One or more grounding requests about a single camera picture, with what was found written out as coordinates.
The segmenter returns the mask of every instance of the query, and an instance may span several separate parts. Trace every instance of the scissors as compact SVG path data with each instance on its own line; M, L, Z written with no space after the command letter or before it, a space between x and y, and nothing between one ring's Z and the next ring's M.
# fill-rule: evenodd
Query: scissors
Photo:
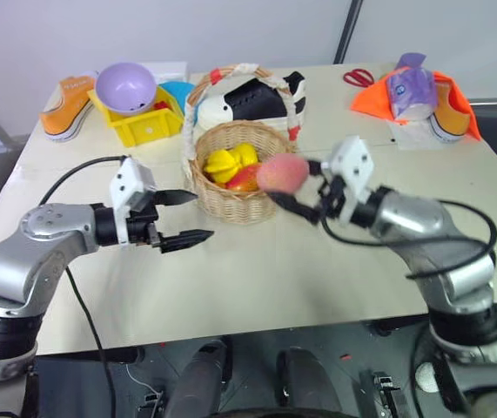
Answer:
M366 88L369 85L374 84L375 82L370 71L364 70L362 68L356 68L343 74L343 81L345 81L345 83L363 88Z

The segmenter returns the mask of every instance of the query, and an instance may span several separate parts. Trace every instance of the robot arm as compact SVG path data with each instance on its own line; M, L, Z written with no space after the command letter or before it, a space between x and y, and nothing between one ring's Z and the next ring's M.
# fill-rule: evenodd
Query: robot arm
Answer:
M448 409L471 414L479 398L497 393L494 260L491 254L475 256L485 244L461 233L437 200L386 187L368 189L373 162L358 137L343 141L325 161L309 163L312 175L325 178L317 206L282 193L270 193L272 199L313 224L321 222L341 242L388 246L406 262L412 272L407 277L415 279L428 306L430 331L439 348L434 370L442 399ZM343 239L328 219L363 227L378 241L370 245ZM492 233L495 242L497 232Z
M162 253L194 246L213 232L174 237L158 233L155 205L196 198L186 191L157 191L151 172L126 159L111 183L114 207L46 204L26 213L0 243L0 416L20 416L33 395L32 365L42 318L64 269L100 246L148 244Z

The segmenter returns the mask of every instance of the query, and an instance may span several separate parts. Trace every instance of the orange sneaker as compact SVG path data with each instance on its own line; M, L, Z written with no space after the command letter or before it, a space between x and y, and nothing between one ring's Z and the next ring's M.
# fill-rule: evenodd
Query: orange sneaker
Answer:
M59 83L60 102L55 108L39 115L49 139L64 142L76 136L93 106L87 93L94 84L95 79L89 76L68 77Z

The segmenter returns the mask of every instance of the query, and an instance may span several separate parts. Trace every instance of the black cable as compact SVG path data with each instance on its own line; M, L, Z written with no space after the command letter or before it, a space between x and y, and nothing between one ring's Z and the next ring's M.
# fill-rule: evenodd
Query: black cable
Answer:
M440 243L440 242L471 242L480 246L480 250L475 255L472 255L471 257L468 257L467 259L460 261L458 263L454 263L451 266L439 268L436 270L429 270L425 272L412 273L405 276L407 279L410 280L424 279L426 277L452 272L453 270L462 268L464 266L468 266L469 264L472 264L475 261L480 260L482 257L490 254L493 251L495 243L497 241L497 227L494 221L492 220L492 218L490 218L480 209L466 205L464 203L455 202L452 200L439 200L439 202L444 205L458 206L463 209L467 209L468 211L473 212L478 216L480 216L486 222L490 230L490 238L488 242L486 243L479 239L473 239L468 237L452 237L452 236L447 236L447 237L440 236L440 237L419 238L419 239L398 239L394 241L385 241L385 242L348 239L345 237L341 237L331 229L331 227L327 223L327 217L325 216L326 209L322 211L321 225L323 226L324 231L326 231L326 233L330 237L332 237L333 239L339 242L342 242L343 244L348 244L352 246L368 246L376 248L382 248L382 247L406 248L409 246L420 246L420 245Z
M91 159L90 161L86 161L83 164L80 164L71 170L69 170L63 177L61 177L57 182L50 187L50 189L47 191L47 193L43 196L41 201L39 202L39 205L44 205L47 203L47 200L50 199L52 194L56 191L56 189L64 182L68 177L70 177L72 174L75 174L76 172L79 172L85 167L89 167L90 165L98 164L98 163L104 163L106 161L120 161L123 162L126 159L125 155L119 155L115 157L101 157L101 158L95 158Z
M429 323L424 324L419 332L416 334L416 337L414 337L414 343L413 343L413 351L411 352L411 365L409 368L409 378L411 380L411 396L413 397L413 403L414 403L414 408L416 409L416 415L419 418L424 418L424 415L422 414L422 408L420 407L419 403L419 397L416 393L416 376L414 372L414 364L416 363L416 353L418 352L418 348L420 345L420 342L422 341L422 338L426 334L426 331L429 329Z
M57 182L47 191L47 193L43 196L41 201L39 202L39 205L44 205L47 203L47 200L52 196L52 194L56 191L56 189L70 176L75 174L76 172L79 172L80 170L84 169L85 167L89 167L90 165L98 164L98 163L104 163L107 161L124 161L126 156L115 156L115 157L102 157L102 158L95 158L90 161L86 161L85 163L78 165L71 170L69 170L67 173L65 173ZM72 290L74 291L74 294L76 295L76 299L78 303L80 304L80 307L84 311L85 318L88 320L88 324L90 325L90 330L91 333L93 334L93 339L95 340L96 346L97 346L97 351L99 353L99 360L101 360L101 364L103 365L103 370L105 373L105 378L107 379L107 386L109 387L109 396L111 398L111 418L116 418L117 416L117 393L115 390L115 383L112 379L111 371L109 369L109 363L107 362L107 357L105 355L105 351L103 349L103 346L101 345L101 340L99 339L99 335L97 334L97 329L95 328L95 324L93 323L93 319L91 318L91 314L87 306L85 305L84 299L82 299L82 295L80 292L77 290L76 286L76 281L74 280L74 276L72 275L72 272L69 267L66 267L65 269L66 274L68 275L68 279L71 283Z

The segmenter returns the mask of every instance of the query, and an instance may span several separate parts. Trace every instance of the white tabletop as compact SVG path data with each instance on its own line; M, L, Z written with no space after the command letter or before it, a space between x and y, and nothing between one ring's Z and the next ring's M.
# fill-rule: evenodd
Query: white tabletop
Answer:
M375 77L390 70L388 65L365 67ZM489 146L462 142L444 150L400 151L390 141L385 122L348 110L358 88L343 83L341 75L352 68L299 69L307 78L301 152L321 158L346 135L359 134L376 164L371 186L384 184L421 196L461 200L478 206L497 224L497 156ZM285 76L290 71L276 73ZM97 111L85 120L79 136L65 144L50 142L36 126L0 194L0 240L16 229L21 216L66 170L91 158L130 153L153 170L161 189L181 187L180 141L176 136L123 148ZM51 201L109 205L109 182L117 166L108 163L80 172ZM310 180L300 198L313 202L316 186ZM405 265L389 250L343 246L281 211L253 226L209 218L195 204L160 212L158 230L163 233L203 228L215 235L176 253L161 255L147 246L107 247L71 263L106 347L426 311L416 285L403 277ZM463 232L487 236L481 221L452 213ZM352 227L345 234L366 237ZM497 299L497 274L494 286ZM95 347L65 277L45 315L38 342L40 354Z

